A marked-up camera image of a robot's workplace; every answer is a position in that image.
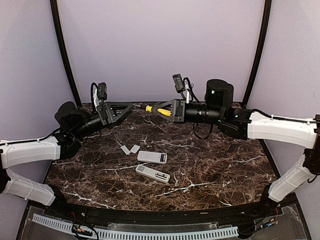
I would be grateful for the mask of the yellow handled screwdriver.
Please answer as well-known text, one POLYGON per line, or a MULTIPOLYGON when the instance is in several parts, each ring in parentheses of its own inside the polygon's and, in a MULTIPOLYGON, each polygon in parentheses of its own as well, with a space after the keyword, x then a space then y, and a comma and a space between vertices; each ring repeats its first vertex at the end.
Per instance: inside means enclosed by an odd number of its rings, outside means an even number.
MULTIPOLYGON (((151 113, 153 110, 153 107, 150 105, 139 105, 135 103, 133 103, 132 105, 137 109, 145 110, 146 112, 149 112, 149 113, 151 113)), ((166 117, 170 117, 172 115, 172 112, 168 109, 158 108, 156 111, 166 117)))

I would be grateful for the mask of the white battery cover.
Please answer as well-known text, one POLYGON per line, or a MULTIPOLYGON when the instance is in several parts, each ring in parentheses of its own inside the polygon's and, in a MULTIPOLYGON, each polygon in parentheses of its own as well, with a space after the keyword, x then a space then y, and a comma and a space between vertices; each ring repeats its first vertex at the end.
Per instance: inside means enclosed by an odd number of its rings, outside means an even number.
POLYGON ((131 154, 131 151, 127 148, 126 145, 122 145, 120 148, 126 155, 130 155, 131 154))

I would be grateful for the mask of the grey remote battery cover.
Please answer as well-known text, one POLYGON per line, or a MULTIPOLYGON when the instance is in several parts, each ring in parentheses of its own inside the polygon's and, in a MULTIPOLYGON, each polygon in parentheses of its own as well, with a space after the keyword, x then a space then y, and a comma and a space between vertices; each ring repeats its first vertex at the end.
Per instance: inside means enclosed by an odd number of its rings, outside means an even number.
POLYGON ((140 145, 134 145, 131 149, 130 149, 130 152, 133 153, 133 154, 136 154, 139 150, 140 150, 140 145))

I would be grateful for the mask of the grey remote control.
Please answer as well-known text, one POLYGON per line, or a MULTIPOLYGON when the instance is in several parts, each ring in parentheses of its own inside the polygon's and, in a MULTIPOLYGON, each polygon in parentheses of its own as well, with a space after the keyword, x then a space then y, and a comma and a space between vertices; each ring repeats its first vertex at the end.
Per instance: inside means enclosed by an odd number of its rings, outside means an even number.
POLYGON ((137 160, 139 162, 145 162, 145 163, 163 164, 162 162, 160 162, 161 154, 166 154, 166 153, 140 150, 137 155, 137 160))

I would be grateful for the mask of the white slim remote control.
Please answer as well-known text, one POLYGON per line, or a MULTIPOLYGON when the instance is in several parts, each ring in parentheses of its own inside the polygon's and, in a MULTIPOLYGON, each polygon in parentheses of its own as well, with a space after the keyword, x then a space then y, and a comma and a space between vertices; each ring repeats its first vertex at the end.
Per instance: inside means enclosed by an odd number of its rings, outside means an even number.
POLYGON ((156 180, 156 181, 164 183, 164 184, 167 184, 171 178, 171 176, 167 173, 164 173, 164 172, 161 172, 158 170, 154 170, 154 169, 147 167, 147 166, 144 166, 142 164, 137 165, 137 167, 135 168, 135 172, 142 175, 142 176, 151 178, 153 180, 156 180))

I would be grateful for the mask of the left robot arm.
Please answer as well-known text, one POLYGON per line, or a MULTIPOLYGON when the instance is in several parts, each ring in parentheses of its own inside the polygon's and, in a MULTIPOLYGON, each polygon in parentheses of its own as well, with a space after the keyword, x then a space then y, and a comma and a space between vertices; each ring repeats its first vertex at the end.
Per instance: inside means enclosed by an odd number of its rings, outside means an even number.
POLYGON ((67 218, 70 206, 55 186, 23 177, 10 168, 44 160, 65 160, 76 155, 82 141, 90 134, 119 125, 130 113, 130 102, 104 102, 89 113, 78 109, 71 101, 62 104, 55 120, 59 128, 48 136, 20 141, 0 142, 0 192, 31 200, 51 210, 60 218, 67 218))

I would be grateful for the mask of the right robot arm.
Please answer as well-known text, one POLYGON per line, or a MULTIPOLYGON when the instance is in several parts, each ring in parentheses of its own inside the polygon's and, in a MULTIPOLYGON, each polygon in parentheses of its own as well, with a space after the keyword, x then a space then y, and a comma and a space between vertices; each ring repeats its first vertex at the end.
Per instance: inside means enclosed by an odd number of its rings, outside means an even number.
POLYGON ((206 83, 204 102, 172 99, 156 106, 147 106, 154 113, 173 123, 209 124, 229 137, 240 140, 271 140, 304 147, 299 160, 279 179, 266 187, 255 213, 266 217, 288 194, 320 174, 320 116, 288 118, 269 115, 259 109, 233 107, 234 87, 221 79, 206 83))

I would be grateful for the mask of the left black frame post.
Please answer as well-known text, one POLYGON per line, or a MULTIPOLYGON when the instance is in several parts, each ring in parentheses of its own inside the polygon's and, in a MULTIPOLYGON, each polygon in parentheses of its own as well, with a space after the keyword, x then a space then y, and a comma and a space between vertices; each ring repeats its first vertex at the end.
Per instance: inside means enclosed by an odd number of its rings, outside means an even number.
POLYGON ((71 90, 71 94, 73 96, 74 102, 75 102, 76 106, 79 108, 82 106, 82 101, 81 101, 80 94, 79 94, 79 91, 76 86, 76 81, 75 81, 75 78, 73 75, 69 56, 67 53, 67 47, 66 47, 62 23, 61 23, 61 19, 60 19, 58 1, 57 0, 50 0, 49 2, 50 2, 50 9, 51 9, 51 15, 52 15, 52 20, 53 20, 55 35, 56 35, 57 44, 58 44, 61 60, 63 63, 64 71, 65 71, 65 74, 67 77, 68 85, 71 90))

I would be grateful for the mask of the black frame post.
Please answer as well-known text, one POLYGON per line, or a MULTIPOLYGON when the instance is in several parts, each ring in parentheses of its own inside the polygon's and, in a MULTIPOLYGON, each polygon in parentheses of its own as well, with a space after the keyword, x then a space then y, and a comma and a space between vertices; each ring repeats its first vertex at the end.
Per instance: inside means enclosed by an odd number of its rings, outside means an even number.
POLYGON ((79 91, 76 86, 76 81, 75 81, 75 78, 73 75, 69 56, 67 53, 67 47, 66 47, 62 23, 61 23, 61 19, 60 19, 58 1, 57 0, 50 0, 49 2, 50 2, 50 9, 51 9, 51 15, 52 15, 52 20, 53 20, 55 35, 56 35, 57 44, 58 44, 61 60, 63 63, 64 71, 65 71, 65 74, 67 77, 68 85, 71 90, 71 94, 73 96, 74 102, 75 102, 76 106, 79 108, 82 106, 82 101, 81 101, 80 94, 79 94, 79 91))
POLYGON ((259 66, 260 66, 260 62, 261 62, 262 54, 264 50, 265 40, 267 36, 268 26, 269 26, 271 8, 272 8, 272 0, 265 0, 256 51, 255 51, 255 55, 252 63, 252 68, 251 68, 248 82, 246 85, 245 93, 241 101, 241 106, 243 108, 246 108, 248 106, 248 103, 254 88, 255 80, 258 74, 258 70, 259 70, 259 66))

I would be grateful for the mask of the right black frame post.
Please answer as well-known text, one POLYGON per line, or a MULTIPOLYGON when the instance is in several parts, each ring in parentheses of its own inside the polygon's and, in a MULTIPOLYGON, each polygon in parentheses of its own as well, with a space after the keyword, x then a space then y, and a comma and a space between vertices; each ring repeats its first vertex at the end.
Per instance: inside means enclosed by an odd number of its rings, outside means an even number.
POLYGON ((243 108, 246 108, 248 106, 248 103, 254 88, 255 80, 258 74, 258 70, 259 70, 259 66, 260 66, 260 62, 261 62, 262 54, 264 50, 265 40, 267 36, 268 26, 269 26, 271 8, 272 8, 272 0, 265 0, 256 51, 255 51, 255 55, 252 63, 252 68, 251 68, 248 82, 246 85, 245 93, 241 101, 241 106, 243 108))

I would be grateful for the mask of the black front rail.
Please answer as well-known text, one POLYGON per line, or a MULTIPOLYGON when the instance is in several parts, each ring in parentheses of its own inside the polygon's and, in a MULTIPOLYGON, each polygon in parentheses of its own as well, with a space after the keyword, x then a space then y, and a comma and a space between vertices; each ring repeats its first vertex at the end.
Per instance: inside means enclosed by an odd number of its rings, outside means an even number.
POLYGON ((220 225, 248 225, 256 217, 249 213, 258 206, 257 202, 222 208, 184 211, 132 211, 97 208, 67 203, 78 221, 88 225, 106 226, 109 223, 120 224, 199 224, 217 222, 220 225))

